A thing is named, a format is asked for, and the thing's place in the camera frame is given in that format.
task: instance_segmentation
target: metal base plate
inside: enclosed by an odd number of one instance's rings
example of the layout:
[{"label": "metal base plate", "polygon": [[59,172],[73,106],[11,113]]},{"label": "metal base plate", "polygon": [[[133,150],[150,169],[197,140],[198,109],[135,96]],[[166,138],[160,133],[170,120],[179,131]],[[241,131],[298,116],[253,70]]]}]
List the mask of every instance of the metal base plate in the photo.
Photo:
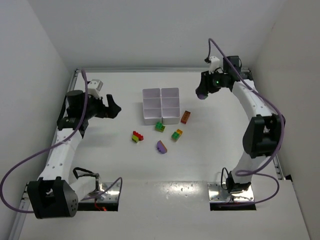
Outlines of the metal base plate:
[{"label": "metal base plate", "polygon": [[256,210],[254,192],[251,186],[246,191],[234,193],[228,193],[225,190],[227,189],[225,182],[222,183],[222,186],[220,182],[208,182],[211,210]]},{"label": "metal base plate", "polygon": [[[104,191],[113,182],[102,182],[100,183],[100,190]],[[109,191],[100,195],[96,200],[96,205],[99,207],[105,207],[107,211],[118,211],[118,198],[120,193],[120,183],[116,183]],[[85,197],[92,197],[96,193],[92,192],[90,195]],[[79,202],[78,211],[97,211],[94,206],[95,200],[88,199]]]}]

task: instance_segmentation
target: red wire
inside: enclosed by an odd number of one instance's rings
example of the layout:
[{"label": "red wire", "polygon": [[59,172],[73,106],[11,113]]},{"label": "red wire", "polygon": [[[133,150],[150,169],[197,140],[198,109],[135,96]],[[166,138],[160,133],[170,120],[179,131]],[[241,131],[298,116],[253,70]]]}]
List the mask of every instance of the red wire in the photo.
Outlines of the red wire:
[{"label": "red wire", "polygon": [[97,205],[97,199],[94,200],[94,207],[96,209],[99,209],[99,211],[101,211],[100,207],[98,207],[98,205]]}]

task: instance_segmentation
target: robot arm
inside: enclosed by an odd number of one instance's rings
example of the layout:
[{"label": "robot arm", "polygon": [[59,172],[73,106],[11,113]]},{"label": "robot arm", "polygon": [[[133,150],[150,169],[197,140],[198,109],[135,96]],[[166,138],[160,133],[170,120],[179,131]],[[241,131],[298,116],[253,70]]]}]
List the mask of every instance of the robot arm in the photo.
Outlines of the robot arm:
[{"label": "robot arm", "polygon": [[73,217],[78,209],[79,201],[93,191],[99,191],[99,174],[86,173],[69,184],[69,173],[76,149],[84,137],[88,120],[97,118],[115,118],[121,111],[107,94],[108,107],[103,104],[100,90],[103,83],[92,80],[88,84],[88,101],[84,120],[79,130],[68,140],[64,141],[79,124],[84,108],[85,94],[81,90],[73,90],[66,94],[68,100],[67,116],[57,121],[58,131],[56,143],[63,142],[52,150],[49,160],[37,181],[31,181],[27,193],[38,219]]},{"label": "robot arm", "polygon": [[[228,59],[241,74],[244,81],[255,91],[255,84],[250,73],[241,72],[238,56],[229,56]],[[229,193],[247,190],[251,185],[252,175],[237,176],[239,170],[254,171],[274,152],[278,145],[281,133],[281,123],[278,115],[273,114],[257,95],[249,90],[223,60],[223,71],[214,70],[220,65],[220,60],[210,57],[209,71],[201,73],[201,82],[195,90],[199,99],[207,98],[208,93],[216,93],[221,88],[229,88],[238,98],[248,119],[249,125],[242,139],[243,154],[237,166],[229,173],[226,187]]]}]

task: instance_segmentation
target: white table surface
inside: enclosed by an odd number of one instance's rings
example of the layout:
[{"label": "white table surface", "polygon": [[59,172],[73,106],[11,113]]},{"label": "white table surface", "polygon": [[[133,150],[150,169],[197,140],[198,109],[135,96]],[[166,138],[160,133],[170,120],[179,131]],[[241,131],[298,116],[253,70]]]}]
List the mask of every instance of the white table surface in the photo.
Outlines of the white table surface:
[{"label": "white table surface", "polygon": [[[305,240],[306,226],[290,181],[280,182],[272,200],[256,211],[210,211],[207,182],[220,180],[222,167],[232,170],[242,153],[248,125],[242,106],[228,89],[199,100],[199,72],[96,72],[101,95],[112,94],[122,111],[115,119],[91,119],[78,146],[74,167],[98,172],[104,182],[123,177],[118,212],[78,212],[74,218],[42,219],[28,214],[20,240]],[[163,133],[143,122],[142,89],[180,91],[181,115],[187,124],[166,125]],[[84,90],[79,74],[75,89]],[[171,140],[177,129],[177,142]],[[138,144],[132,131],[144,136]],[[160,154],[156,143],[168,149]],[[264,171],[276,176],[270,164]],[[273,180],[254,176],[256,200],[271,195]]]}]

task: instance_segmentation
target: yellow lego brick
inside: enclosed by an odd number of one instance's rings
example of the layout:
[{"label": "yellow lego brick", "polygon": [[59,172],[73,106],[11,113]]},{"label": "yellow lego brick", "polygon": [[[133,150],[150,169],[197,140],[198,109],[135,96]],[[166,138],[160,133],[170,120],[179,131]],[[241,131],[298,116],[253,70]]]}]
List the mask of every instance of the yellow lego brick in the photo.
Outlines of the yellow lego brick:
[{"label": "yellow lego brick", "polygon": [[139,142],[139,138],[135,135],[132,135],[132,141],[134,141],[135,143]]},{"label": "yellow lego brick", "polygon": [[183,131],[181,131],[180,129],[177,129],[176,132],[179,134],[179,135],[182,135]]}]

